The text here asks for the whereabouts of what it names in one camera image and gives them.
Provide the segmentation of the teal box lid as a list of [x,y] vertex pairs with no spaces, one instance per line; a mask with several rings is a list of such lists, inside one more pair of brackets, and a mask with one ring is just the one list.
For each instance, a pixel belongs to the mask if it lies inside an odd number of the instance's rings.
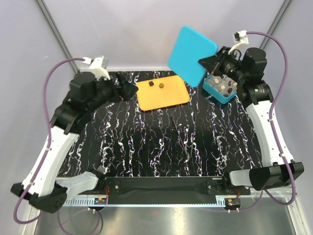
[[191,87],[197,87],[206,69],[199,60],[215,55],[218,45],[196,30],[183,26],[168,60],[168,67]]

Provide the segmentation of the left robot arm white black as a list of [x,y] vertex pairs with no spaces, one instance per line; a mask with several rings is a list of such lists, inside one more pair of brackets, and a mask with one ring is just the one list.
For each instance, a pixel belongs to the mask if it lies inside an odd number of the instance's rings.
[[102,169],[87,170],[67,180],[58,181],[57,175],[70,148],[78,140],[92,114],[102,105],[129,101],[138,87],[129,83],[120,73],[115,74],[118,84],[110,77],[96,77],[90,71],[74,76],[69,92],[56,108],[48,123],[49,133],[33,169],[21,183],[15,183],[11,192],[36,209],[57,212],[66,199],[85,191],[100,194],[105,190]]

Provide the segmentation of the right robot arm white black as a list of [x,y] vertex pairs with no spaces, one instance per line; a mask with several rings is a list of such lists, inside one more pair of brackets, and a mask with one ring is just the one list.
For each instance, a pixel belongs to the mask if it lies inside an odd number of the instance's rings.
[[274,115],[274,98],[263,80],[266,53],[251,47],[236,59],[230,48],[222,47],[215,55],[198,63],[211,75],[225,75],[237,83],[237,96],[253,123],[262,156],[262,167],[234,170],[222,181],[224,192],[233,194],[240,186],[261,191],[291,185],[303,172],[302,162],[295,162],[284,142]]

